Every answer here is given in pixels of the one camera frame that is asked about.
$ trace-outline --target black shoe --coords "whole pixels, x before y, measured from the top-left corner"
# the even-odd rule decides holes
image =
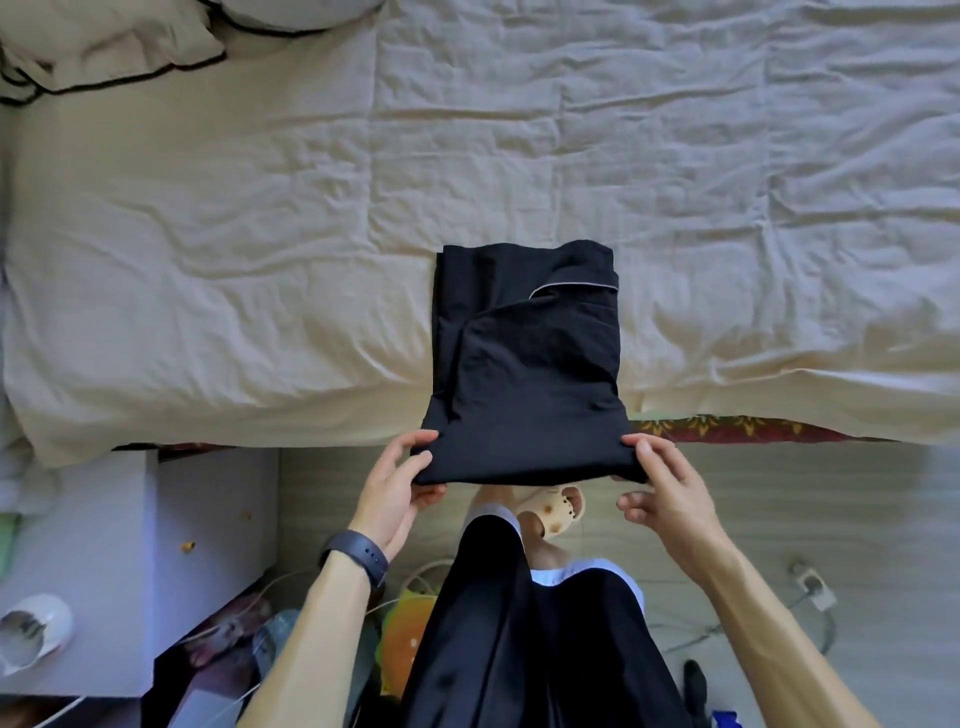
[[[707,715],[707,677],[695,660],[684,663],[684,704],[693,728],[710,728]]]

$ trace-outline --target black pants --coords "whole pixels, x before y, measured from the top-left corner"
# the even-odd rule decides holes
[[[643,482],[616,390],[613,253],[592,240],[557,249],[446,246],[433,302],[440,431],[420,485],[560,485],[616,474]]]
[[[407,728],[689,728],[627,582],[587,569],[534,583],[510,522],[480,516],[417,651]]]

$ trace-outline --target hand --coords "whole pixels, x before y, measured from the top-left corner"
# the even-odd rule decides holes
[[[704,479],[669,440],[641,432],[623,436],[650,477],[652,491],[625,493],[616,502],[623,517],[651,528],[666,552],[696,584],[738,553],[720,525]]]
[[[405,449],[432,443],[437,435],[435,429],[421,429],[394,439],[376,461],[360,493],[350,530],[362,533],[380,546],[389,561],[394,560],[406,542],[417,513],[439,502],[446,493],[445,485],[411,484],[433,459],[429,451],[407,459],[400,466],[396,464]]]

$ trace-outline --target black piping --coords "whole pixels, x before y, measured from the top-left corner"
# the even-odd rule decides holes
[[[309,30],[302,30],[302,31],[281,31],[281,30],[274,30],[272,28],[256,28],[253,26],[244,25],[243,23],[240,23],[237,20],[234,20],[232,17],[230,17],[227,11],[224,10],[223,5],[221,5],[220,3],[213,2],[213,0],[200,0],[200,3],[210,10],[211,18],[216,17],[224,21],[225,23],[227,23],[227,25],[229,25],[231,28],[235,28],[238,31],[243,31],[244,33],[250,33],[253,36],[296,38],[296,37],[304,37],[304,36],[316,36],[316,35],[319,35],[320,33],[325,33],[327,30],[329,30],[328,28],[316,28],[316,29],[309,29]],[[167,65],[161,66],[155,71],[151,71],[150,73],[143,73],[138,76],[126,76],[122,79],[114,79],[111,81],[101,81],[96,84],[74,85],[74,86],[70,86],[69,88],[61,88],[57,90],[54,90],[52,88],[45,88],[38,81],[31,78],[31,76],[28,73],[26,73],[25,71],[19,68],[16,68],[14,70],[16,71],[16,73],[20,74],[23,77],[23,80],[12,79],[10,76],[7,75],[7,70],[3,69],[2,71],[0,71],[0,76],[3,77],[4,81],[6,81],[10,85],[18,86],[21,88],[25,88],[27,86],[32,85],[34,87],[34,93],[31,94],[26,99],[16,99],[10,96],[0,96],[0,105],[15,107],[15,108],[25,107],[28,104],[31,104],[32,102],[36,101],[36,99],[38,99],[40,96],[43,96],[44,94],[49,94],[50,96],[62,96],[63,94],[75,93],[77,91],[95,91],[102,88],[111,88],[113,86],[118,86],[118,85],[135,84],[140,81],[150,81],[151,79],[158,78],[160,76],[163,76],[166,73],[169,73],[174,69],[178,71],[196,71],[200,68],[206,68],[207,66],[213,65],[214,63],[219,63],[220,61],[224,61],[226,58],[227,58],[227,51],[225,50],[220,55],[214,56],[213,58],[210,58],[210,59],[206,59],[205,61],[200,61],[199,63],[189,63],[187,65],[177,65],[176,63],[168,63]]]
[[[213,0],[199,0],[200,4],[207,7],[211,11],[211,17],[216,17],[220,20],[223,20],[231,28],[236,28],[238,31],[243,31],[244,33],[249,33],[252,36],[265,36],[265,37],[304,37],[304,36],[318,36],[320,33],[326,33],[329,28],[311,28],[302,31],[283,31],[280,29],[274,28],[258,28],[253,25],[244,25],[239,20],[235,20],[232,15],[230,15],[227,10],[224,8],[222,3],[213,2]]]
[[[150,81],[151,79],[159,78],[160,76],[163,76],[164,74],[167,74],[170,71],[173,71],[175,69],[178,71],[196,71],[196,70],[199,70],[200,68],[206,68],[209,65],[219,63],[220,61],[225,61],[226,59],[227,59],[227,51],[223,51],[222,53],[214,56],[213,58],[209,58],[204,61],[199,61],[197,63],[188,63],[186,65],[177,65],[176,63],[167,63],[166,65],[162,65],[160,68],[154,71],[150,71],[150,73],[141,73],[139,76],[125,76],[122,79],[100,81],[96,84],[72,85],[69,88],[58,88],[56,90],[54,90],[53,88],[44,88],[40,82],[31,78],[28,74],[23,73],[22,71],[21,73],[23,73],[24,76],[30,79],[34,83],[34,85],[40,89],[41,92],[45,94],[49,94],[51,96],[62,96],[64,94],[75,93],[77,91],[97,91],[97,90],[100,90],[101,88],[112,88],[113,86],[117,86],[117,85],[135,84],[139,81]]]
[[[23,71],[21,71],[19,68],[15,68],[14,71],[16,71],[16,72],[19,73],[21,76],[23,76]],[[26,76],[23,76],[22,79],[12,79],[10,76],[7,75],[7,69],[6,69],[6,68],[0,70],[0,78],[3,78],[3,80],[6,81],[6,82],[7,82],[8,84],[10,84],[10,85],[20,86],[21,88],[24,87],[24,86],[28,86],[28,85],[35,85],[35,84],[34,84],[30,79],[28,79]]]

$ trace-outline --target forearm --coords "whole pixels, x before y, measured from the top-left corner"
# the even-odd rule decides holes
[[[769,728],[879,728],[747,558],[720,564],[704,591]]]
[[[331,552],[238,728],[340,728],[369,598],[364,570]]]

